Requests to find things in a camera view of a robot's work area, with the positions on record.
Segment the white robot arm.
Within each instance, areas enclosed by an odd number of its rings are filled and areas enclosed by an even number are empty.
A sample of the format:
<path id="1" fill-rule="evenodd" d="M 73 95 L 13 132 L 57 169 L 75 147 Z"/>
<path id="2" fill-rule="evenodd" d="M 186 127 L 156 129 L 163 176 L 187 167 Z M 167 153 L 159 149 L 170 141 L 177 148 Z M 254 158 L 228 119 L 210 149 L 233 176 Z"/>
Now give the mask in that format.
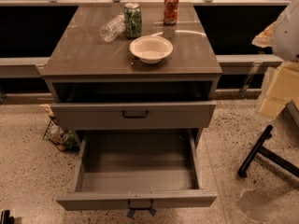
<path id="1" fill-rule="evenodd" d="M 283 62 L 274 71 L 259 114 L 275 119 L 299 96 L 299 0 L 292 0 L 278 16 L 271 41 L 273 54 Z"/>

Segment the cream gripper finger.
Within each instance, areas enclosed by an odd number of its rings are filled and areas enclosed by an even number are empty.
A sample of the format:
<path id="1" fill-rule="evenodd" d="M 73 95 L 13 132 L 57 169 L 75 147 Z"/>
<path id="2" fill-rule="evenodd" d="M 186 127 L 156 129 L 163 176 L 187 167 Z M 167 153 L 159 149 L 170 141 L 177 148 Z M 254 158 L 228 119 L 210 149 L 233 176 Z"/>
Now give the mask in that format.
<path id="1" fill-rule="evenodd" d="M 258 113 L 275 119 L 285 106 L 299 96 L 299 62 L 284 61 L 274 70 Z"/>

